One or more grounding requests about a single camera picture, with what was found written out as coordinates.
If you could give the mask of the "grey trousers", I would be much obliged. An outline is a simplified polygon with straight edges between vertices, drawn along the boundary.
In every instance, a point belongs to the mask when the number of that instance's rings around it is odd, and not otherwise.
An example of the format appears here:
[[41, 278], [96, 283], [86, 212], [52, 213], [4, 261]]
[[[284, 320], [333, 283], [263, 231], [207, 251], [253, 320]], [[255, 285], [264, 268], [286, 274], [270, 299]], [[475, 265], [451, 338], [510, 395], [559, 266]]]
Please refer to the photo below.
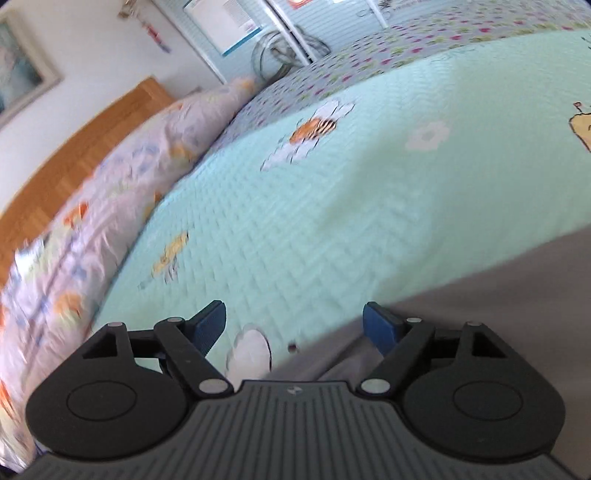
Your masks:
[[[567, 418], [555, 452], [562, 470], [590, 474], [590, 227], [515, 259], [403, 300], [396, 307], [447, 327], [484, 323], [517, 347], [566, 401]], [[287, 381], [359, 379], [377, 366], [377, 351], [361, 340], [360, 319], [304, 346], [273, 367]], [[311, 454], [272, 453], [270, 479], [313, 479]]]

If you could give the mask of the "floral purple duvet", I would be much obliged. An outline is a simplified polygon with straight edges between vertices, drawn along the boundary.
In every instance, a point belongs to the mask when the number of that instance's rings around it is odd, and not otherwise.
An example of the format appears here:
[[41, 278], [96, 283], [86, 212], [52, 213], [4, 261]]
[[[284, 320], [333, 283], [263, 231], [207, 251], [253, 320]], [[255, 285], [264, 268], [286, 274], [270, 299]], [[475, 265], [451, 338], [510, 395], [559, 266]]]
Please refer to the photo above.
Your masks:
[[45, 230], [14, 253], [1, 282], [1, 464], [37, 448], [29, 396], [89, 336], [108, 287], [147, 220], [257, 93], [240, 78], [176, 100], [129, 133]]

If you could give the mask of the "coiled grey hoop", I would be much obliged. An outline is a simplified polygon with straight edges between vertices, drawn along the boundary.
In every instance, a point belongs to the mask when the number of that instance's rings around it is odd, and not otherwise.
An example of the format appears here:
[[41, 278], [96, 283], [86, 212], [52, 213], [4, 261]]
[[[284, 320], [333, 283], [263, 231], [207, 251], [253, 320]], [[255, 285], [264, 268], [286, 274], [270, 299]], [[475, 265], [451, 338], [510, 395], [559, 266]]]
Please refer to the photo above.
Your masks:
[[260, 84], [270, 85], [283, 79], [291, 71], [304, 67], [296, 51], [279, 30], [263, 34], [250, 55], [252, 72]]

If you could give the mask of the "framed wedding photo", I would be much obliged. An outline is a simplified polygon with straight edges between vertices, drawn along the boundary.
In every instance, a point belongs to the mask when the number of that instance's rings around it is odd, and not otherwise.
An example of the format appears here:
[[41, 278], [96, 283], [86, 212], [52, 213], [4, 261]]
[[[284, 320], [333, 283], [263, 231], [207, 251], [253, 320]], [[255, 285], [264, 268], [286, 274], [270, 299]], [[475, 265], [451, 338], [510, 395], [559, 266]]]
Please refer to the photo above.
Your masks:
[[14, 9], [1, 13], [1, 128], [62, 80]]

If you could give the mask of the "white blue-bordered poster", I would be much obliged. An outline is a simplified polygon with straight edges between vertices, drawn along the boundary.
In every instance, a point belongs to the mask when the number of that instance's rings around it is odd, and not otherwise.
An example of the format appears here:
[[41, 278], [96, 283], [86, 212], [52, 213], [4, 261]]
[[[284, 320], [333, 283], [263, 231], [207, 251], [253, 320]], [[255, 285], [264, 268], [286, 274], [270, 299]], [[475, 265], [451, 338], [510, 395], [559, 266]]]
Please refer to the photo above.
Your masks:
[[262, 32], [238, 0], [192, 0], [183, 11], [222, 57]]

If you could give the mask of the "red hanging ornament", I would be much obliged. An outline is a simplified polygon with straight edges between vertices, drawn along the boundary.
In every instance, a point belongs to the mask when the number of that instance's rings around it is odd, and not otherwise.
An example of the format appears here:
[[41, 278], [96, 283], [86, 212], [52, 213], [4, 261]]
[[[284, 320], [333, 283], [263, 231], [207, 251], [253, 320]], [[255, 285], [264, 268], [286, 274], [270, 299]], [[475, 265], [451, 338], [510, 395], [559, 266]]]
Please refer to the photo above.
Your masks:
[[141, 28], [151, 38], [151, 40], [158, 46], [158, 48], [166, 54], [171, 53], [168, 44], [162, 39], [158, 30], [153, 24], [141, 13], [141, 2], [138, 0], [124, 0], [121, 8], [118, 11], [117, 18], [122, 21], [133, 19], [139, 23]]

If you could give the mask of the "dotted purple bed sheet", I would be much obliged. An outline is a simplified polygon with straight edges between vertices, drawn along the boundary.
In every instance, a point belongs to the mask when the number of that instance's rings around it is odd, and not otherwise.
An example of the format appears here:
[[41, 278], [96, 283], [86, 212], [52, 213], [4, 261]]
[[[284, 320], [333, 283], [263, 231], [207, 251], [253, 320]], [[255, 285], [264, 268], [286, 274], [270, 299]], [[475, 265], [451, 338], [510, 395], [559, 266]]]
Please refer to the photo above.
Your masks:
[[435, 54], [589, 27], [590, 4], [585, 1], [470, 1], [397, 21], [263, 89], [236, 114], [216, 145], [221, 148], [349, 86]]

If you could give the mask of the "mint green bee quilt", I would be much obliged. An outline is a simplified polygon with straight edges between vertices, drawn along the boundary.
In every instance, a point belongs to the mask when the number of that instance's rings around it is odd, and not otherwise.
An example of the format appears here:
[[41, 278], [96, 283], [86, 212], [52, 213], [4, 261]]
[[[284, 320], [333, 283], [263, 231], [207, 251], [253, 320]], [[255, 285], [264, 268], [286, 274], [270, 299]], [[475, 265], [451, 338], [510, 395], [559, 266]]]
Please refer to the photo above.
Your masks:
[[590, 221], [590, 34], [444, 52], [346, 88], [209, 155], [138, 237], [96, 325], [228, 323], [273, 360], [359, 317]]

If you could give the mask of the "wooden headboard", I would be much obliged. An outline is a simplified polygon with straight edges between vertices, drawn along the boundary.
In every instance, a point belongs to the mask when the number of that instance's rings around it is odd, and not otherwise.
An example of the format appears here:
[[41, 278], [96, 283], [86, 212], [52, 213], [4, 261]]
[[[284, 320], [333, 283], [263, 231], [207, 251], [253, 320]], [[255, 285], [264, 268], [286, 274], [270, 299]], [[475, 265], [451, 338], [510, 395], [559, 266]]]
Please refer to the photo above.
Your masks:
[[65, 142], [18, 192], [1, 215], [1, 282], [14, 253], [42, 233], [66, 200], [129, 133], [174, 98], [148, 77], [111, 103]]

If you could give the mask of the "light blue sliding wardrobe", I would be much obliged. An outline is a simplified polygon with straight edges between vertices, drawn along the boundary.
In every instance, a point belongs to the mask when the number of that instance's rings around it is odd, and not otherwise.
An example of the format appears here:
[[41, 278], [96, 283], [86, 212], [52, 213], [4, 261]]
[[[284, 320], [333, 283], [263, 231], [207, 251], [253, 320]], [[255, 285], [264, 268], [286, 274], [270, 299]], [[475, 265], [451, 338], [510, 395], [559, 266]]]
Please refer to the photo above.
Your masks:
[[279, 30], [307, 66], [363, 36], [391, 28], [397, 21], [470, 1], [240, 1], [262, 32], [225, 57], [184, 13], [187, 2], [158, 1], [155, 5], [215, 77], [228, 82], [254, 75], [250, 55], [266, 32]]

